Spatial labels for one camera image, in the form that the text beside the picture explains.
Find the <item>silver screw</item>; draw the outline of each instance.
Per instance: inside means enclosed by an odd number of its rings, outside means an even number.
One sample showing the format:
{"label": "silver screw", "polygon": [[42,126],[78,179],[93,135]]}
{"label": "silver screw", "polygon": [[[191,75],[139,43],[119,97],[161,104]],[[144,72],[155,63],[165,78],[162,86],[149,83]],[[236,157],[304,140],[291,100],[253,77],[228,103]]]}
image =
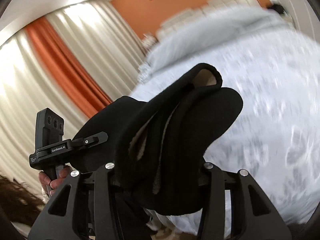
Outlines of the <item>silver screw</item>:
{"label": "silver screw", "polygon": [[241,176],[244,176],[244,177],[249,175],[249,172],[247,170],[240,170],[239,173]]}
{"label": "silver screw", "polygon": [[77,171],[77,170],[71,171],[71,177],[79,176],[79,174],[80,174],[80,171]]}
{"label": "silver screw", "polygon": [[114,166],[115,166],[114,163],[107,163],[107,164],[106,164],[106,169],[111,170],[111,169],[114,168]]}
{"label": "silver screw", "polygon": [[205,163],[204,164],[204,167],[208,170],[212,169],[213,168],[213,164],[212,163]]}

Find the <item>orange curtain panel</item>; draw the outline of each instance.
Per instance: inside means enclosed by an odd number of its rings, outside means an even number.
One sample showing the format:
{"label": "orange curtain panel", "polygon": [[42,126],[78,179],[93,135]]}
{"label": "orange curtain panel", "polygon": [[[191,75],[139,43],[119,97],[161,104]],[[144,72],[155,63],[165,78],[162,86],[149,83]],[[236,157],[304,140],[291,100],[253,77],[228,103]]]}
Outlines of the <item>orange curtain panel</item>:
{"label": "orange curtain panel", "polygon": [[25,27],[34,51],[69,98],[89,118],[112,103],[45,17]]}

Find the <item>beige tufted headboard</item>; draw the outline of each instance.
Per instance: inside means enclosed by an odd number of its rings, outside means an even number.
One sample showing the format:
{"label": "beige tufted headboard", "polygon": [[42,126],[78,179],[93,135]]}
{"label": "beige tufted headboard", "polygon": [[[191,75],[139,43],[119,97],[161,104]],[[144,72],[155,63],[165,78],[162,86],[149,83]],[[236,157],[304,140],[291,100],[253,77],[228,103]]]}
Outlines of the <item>beige tufted headboard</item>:
{"label": "beige tufted headboard", "polygon": [[210,14],[218,8],[229,7],[235,4],[260,6],[257,0],[208,0],[207,3],[208,5],[197,9],[187,8],[161,23],[161,28],[156,31],[156,37],[158,40],[161,41],[163,38],[174,33],[182,26],[187,25],[199,17],[205,17],[207,14]]}

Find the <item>curtain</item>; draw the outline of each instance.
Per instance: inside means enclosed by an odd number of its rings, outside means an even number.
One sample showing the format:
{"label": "curtain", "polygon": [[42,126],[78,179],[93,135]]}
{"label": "curtain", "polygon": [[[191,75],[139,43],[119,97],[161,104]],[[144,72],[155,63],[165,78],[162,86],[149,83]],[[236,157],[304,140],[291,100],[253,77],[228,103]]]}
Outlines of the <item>curtain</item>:
{"label": "curtain", "polygon": [[65,138],[73,138],[88,118],[36,59],[24,31],[0,48],[0,172],[41,193],[30,168],[38,111],[49,107],[64,118]]}
{"label": "curtain", "polygon": [[112,101],[81,66],[45,17],[25,27],[35,52],[52,77],[87,117]]}
{"label": "curtain", "polygon": [[46,16],[68,48],[112,100],[129,95],[144,59],[141,41],[107,0]]}

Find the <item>white bed sheet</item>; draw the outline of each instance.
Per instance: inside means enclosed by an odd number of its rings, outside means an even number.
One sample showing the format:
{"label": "white bed sheet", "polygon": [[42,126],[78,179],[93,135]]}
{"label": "white bed sheet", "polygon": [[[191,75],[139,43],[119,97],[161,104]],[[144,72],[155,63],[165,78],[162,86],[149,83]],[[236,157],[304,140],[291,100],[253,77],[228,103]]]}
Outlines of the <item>white bed sheet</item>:
{"label": "white bed sheet", "polygon": [[[193,55],[165,68],[131,97],[149,101],[200,62],[217,68],[223,87],[244,107],[213,142],[205,160],[226,171],[247,169],[286,223],[305,223],[320,201],[320,46],[294,30],[268,30]],[[226,230],[230,232],[226,195]],[[201,211],[168,217],[196,234]]]}

